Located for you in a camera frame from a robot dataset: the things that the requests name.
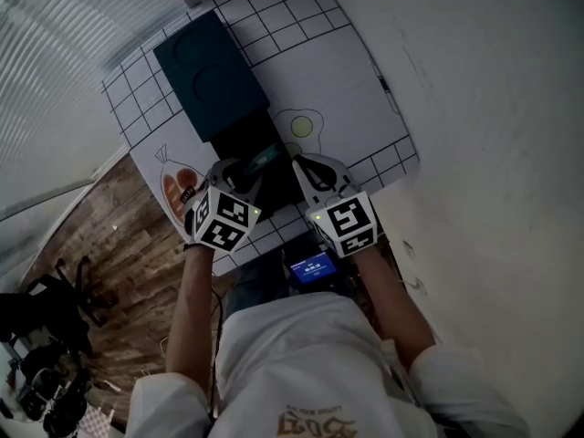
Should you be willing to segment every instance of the forearm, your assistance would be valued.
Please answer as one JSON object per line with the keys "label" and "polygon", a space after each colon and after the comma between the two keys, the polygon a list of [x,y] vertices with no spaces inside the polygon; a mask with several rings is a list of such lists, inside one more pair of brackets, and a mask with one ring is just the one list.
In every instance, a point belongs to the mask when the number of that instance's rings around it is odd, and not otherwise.
{"label": "forearm", "polygon": [[408,370],[434,344],[432,330],[374,246],[353,258],[375,307],[382,336],[395,341],[401,363]]}
{"label": "forearm", "polygon": [[214,250],[186,252],[181,289],[172,318],[166,371],[191,378],[206,392],[211,369],[211,277]]}

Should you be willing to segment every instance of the person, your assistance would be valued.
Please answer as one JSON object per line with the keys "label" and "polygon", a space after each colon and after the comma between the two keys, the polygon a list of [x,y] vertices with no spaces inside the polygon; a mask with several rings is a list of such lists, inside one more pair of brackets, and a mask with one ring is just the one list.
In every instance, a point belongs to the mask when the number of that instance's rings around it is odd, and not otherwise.
{"label": "person", "polygon": [[[227,294],[215,361],[215,420],[206,394],[214,250],[201,245],[186,250],[166,373],[136,383],[127,435],[528,436],[526,423],[482,377],[473,358],[434,342],[375,246],[352,258],[381,337],[348,297],[332,292],[286,297],[278,250],[248,264],[245,280]],[[254,291],[255,299],[249,296]]]}

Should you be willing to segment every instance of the white t-shirt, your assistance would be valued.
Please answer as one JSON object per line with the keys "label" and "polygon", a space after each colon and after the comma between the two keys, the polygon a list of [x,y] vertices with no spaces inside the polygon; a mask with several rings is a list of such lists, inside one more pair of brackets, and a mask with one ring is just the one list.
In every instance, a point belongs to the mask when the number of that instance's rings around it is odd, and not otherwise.
{"label": "white t-shirt", "polygon": [[[215,437],[435,437],[432,415],[471,435],[528,436],[525,422],[466,352],[434,346],[409,383],[424,408],[391,378],[397,359],[355,303],[330,293],[289,297],[234,313],[216,360]],[[139,380],[128,436],[202,438],[210,421],[203,390],[183,375]]]}

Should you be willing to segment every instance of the grid pattern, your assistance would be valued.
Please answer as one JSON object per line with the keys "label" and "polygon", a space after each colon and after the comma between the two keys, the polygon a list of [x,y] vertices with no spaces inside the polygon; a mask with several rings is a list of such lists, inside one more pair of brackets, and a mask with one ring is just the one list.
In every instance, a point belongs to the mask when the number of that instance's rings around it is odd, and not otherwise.
{"label": "grid pattern", "polygon": [[[154,56],[153,49],[198,16],[215,11],[250,67],[276,57],[310,39],[350,22],[335,0],[208,0],[158,31],[117,66],[103,81],[111,115],[133,149],[183,107]],[[392,110],[401,116],[389,86],[373,59]],[[409,135],[349,166],[364,191],[375,193],[418,167]],[[306,203],[289,205],[258,224],[247,243],[233,255],[215,253],[214,274],[220,276],[308,230]]]}

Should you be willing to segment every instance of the checkered cloth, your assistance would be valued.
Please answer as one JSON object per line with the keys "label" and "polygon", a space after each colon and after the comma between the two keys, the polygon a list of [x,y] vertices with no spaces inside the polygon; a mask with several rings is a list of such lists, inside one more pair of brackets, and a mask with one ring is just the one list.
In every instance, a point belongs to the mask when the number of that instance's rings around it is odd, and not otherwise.
{"label": "checkered cloth", "polygon": [[94,438],[108,438],[110,436],[110,417],[88,404],[88,409],[79,422],[79,428]]}

